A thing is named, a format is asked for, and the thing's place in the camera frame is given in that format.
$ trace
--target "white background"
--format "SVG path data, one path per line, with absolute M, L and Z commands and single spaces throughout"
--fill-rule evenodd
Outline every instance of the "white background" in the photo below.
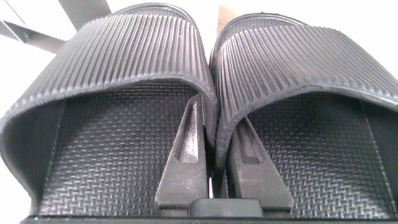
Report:
M 111 11 L 135 4 L 134 0 L 108 0 Z M 313 26 L 342 31 L 398 77 L 398 15 L 395 1 L 163 1 L 176 4 L 197 23 L 207 56 L 216 39 L 218 6 L 245 13 L 271 12 Z M 36 13 L 37 21 L 48 20 Z M 0 116 L 15 102 L 54 54 L 0 35 Z M 0 223 L 18 223 L 30 208 L 30 198 L 0 161 Z

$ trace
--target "slide sandal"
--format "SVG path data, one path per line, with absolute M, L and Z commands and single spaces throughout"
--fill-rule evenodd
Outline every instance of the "slide sandal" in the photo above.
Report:
M 210 67 L 219 196 L 292 218 L 398 218 L 398 81 L 360 46 L 250 14 L 220 32 Z
M 136 5 L 65 44 L 1 120 L 1 154 L 30 217 L 187 216 L 208 197 L 217 115 L 192 18 Z

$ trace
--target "black rubber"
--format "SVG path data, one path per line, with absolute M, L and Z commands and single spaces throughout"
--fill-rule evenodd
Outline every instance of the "black rubber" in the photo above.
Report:
M 248 118 L 294 198 L 294 218 L 397 216 L 359 100 L 308 93 Z
M 157 82 L 65 102 L 38 215 L 149 216 L 185 105 Z
M 185 15 L 143 4 L 89 22 L 6 113 L 2 158 L 32 197 L 32 215 L 153 216 L 184 109 L 198 93 L 206 128 L 198 131 L 214 145 L 215 90 Z
M 242 16 L 217 38 L 213 180 L 248 116 L 294 198 L 294 218 L 397 218 L 398 81 L 344 34 L 281 17 Z

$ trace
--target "ribbed rubber strap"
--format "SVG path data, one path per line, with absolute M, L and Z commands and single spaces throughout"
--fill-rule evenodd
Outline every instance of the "ribbed rubber strap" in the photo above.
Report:
M 353 96 L 398 110 L 398 81 L 333 29 L 279 26 L 230 37 L 214 61 L 221 105 L 216 169 L 223 170 L 237 123 L 275 101 L 311 91 Z
M 197 89 L 215 141 L 217 98 L 198 31 L 181 18 L 153 15 L 109 16 L 82 27 L 6 113 L 0 133 L 33 107 L 150 80 Z

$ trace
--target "textured footbed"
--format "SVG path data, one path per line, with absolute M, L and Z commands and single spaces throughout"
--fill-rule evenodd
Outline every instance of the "textured footbed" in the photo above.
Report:
M 248 118 L 294 198 L 293 217 L 397 217 L 361 101 L 309 93 Z
M 38 215 L 151 216 L 192 88 L 137 85 L 66 100 Z

